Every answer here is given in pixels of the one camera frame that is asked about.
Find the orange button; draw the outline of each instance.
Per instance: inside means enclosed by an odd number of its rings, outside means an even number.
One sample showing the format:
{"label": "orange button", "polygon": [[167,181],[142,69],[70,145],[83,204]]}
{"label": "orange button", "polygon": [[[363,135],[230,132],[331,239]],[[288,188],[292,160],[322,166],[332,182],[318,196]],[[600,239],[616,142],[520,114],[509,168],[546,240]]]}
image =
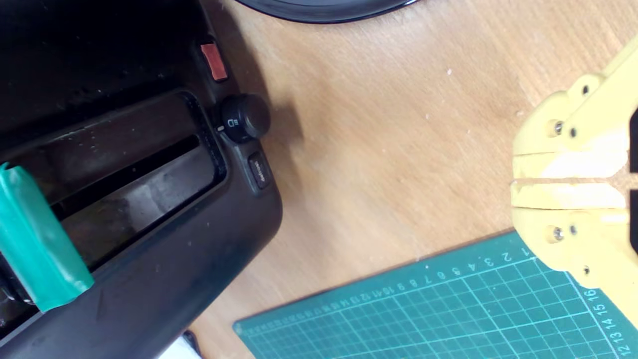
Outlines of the orange button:
{"label": "orange button", "polygon": [[224,61],[221,60],[221,54],[219,53],[217,45],[214,43],[205,43],[201,46],[201,49],[208,61],[208,67],[211,69],[212,78],[215,81],[227,79],[228,74],[226,73],[226,66],[224,66]]}

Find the wooden surface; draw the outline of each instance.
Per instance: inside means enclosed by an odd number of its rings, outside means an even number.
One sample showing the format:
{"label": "wooden surface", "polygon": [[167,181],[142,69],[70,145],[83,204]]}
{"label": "wooden surface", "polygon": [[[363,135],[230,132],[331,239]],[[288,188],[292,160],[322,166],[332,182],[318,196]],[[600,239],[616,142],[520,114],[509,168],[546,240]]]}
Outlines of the wooden surface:
{"label": "wooden surface", "polygon": [[284,202],[279,234],[193,324],[252,358],[239,318],[511,227],[512,139],[539,101],[638,33],[635,0],[429,0],[331,26],[210,0]]}

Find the green cutting mat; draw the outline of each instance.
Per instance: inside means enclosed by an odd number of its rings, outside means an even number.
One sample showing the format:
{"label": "green cutting mat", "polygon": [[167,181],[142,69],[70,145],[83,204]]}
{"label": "green cutting mat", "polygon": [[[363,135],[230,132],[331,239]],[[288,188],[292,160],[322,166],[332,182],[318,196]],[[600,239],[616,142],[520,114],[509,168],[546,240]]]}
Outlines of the green cutting mat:
{"label": "green cutting mat", "polygon": [[516,233],[238,321],[258,359],[638,358],[638,332],[598,289]]}

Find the metal screw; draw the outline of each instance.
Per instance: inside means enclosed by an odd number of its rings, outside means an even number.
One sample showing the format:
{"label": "metal screw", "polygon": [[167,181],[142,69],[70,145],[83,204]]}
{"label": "metal screw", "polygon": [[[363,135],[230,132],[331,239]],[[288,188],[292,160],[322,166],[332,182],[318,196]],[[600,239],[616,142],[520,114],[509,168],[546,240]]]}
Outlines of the metal screw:
{"label": "metal screw", "polygon": [[561,131],[563,131],[563,122],[562,121],[558,121],[555,125],[554,125],[554,131],[556,131],[556,134],[559,135],[561,133]]}
{"label": "metal screw", "polygon": [[554,228],[554,238],[556,238],[557,241],[562,241],[564,237],[563,229],[559,227]]}

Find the printed numbers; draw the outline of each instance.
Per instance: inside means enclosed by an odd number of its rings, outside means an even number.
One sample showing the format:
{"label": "printed numbers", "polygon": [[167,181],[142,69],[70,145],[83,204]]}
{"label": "printed numbers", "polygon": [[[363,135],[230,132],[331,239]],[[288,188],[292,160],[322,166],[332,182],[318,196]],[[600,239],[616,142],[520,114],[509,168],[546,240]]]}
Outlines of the printed numbers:
{"label": "printed numbers", "polygon": [[631,349],[629,349],[629,346],[619,346],[618,347],[618,352],[620,353],[620,355],[622,356],[626,356],[631,354]]}
{"label": "printed numbers", "polygon": [[590,302],[593,302],[596,299],[598,299],[598,296],[596,296],[596,291],[593,289],[585,291],[583,294],[585,294],[585,296],[588,297],[587,300]]}
{"label": "printed numbers", "polygon": [[[596,300],[599,299],[597,295],[598,293],[593,289],[583,291],[582,293],[584,295],[583,298],[587,298],[589,302],[595,302]],[[594,310],[592,313],[596,313],[597,316],[601,316],[604,318],[605,315],[608,315],[604,304],[594,304],[591,306],[591,308]],[[616,325],[614,324],[614,321],[611,318],[605,318],[599,321],[599,324],[601,325],[601,329],[605,328],[605,330],[612,330],[613,328],[616,327]],[[623,334],[620,332],[608,333],[607,336],[616,344],[623,342],[625,340],[623,338]],[[631,349],[627,345],[618,346],[616,350],[622,356],[627,356],[632,354]]]}

